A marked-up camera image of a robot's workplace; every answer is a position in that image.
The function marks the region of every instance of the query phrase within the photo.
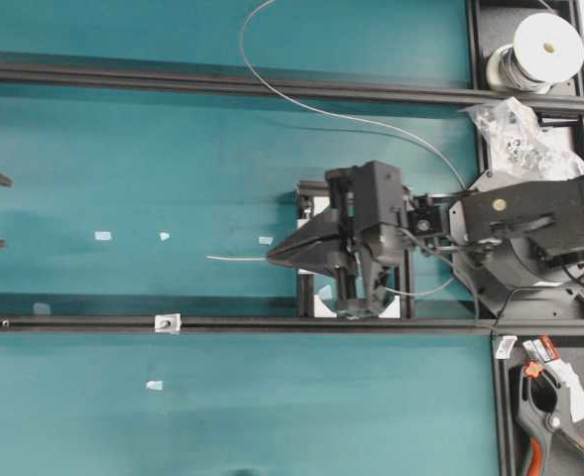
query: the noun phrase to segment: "nut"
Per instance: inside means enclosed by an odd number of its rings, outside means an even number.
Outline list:
[[[430,222],[428,220],[419,220],[416,224],[417,231],[429,231]]]
[[[492,207],[497,211],[504,211],[508,208],[508,203],[502,198],[497,198],[492,202]]]

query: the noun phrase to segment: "plastic bag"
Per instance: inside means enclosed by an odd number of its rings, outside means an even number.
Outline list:
[[[584,161],[549,145],[533,110],[515,97],[464,109],[490,146],[491,169],[522,181],[584,175]]]

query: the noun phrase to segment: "teal surface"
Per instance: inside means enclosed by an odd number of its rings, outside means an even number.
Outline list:
[[[0,51],[243,65],[261,1],[0,0]],[[246,36],[259,66],[465,87],[464,0],[279,0]]]
[[[407,128],[476,174],[473,127],[454,109],[320,105]],[[251,313],[291,315],[293,271],[206,255],[263,256],[260,236],[295,227],[299,180],[370,160],[402,167],[415,191],[458,186],[420,146],[277,99],[0,85],[0,171],[15,182],[0,187],[0,311],[233,314],[246,309],[232,298],[252,298]],[[431,258],[415,270],[423,289],[447,277]]]
[[[494,476],[489,355],[486,337],[0,335],[0,475]]]

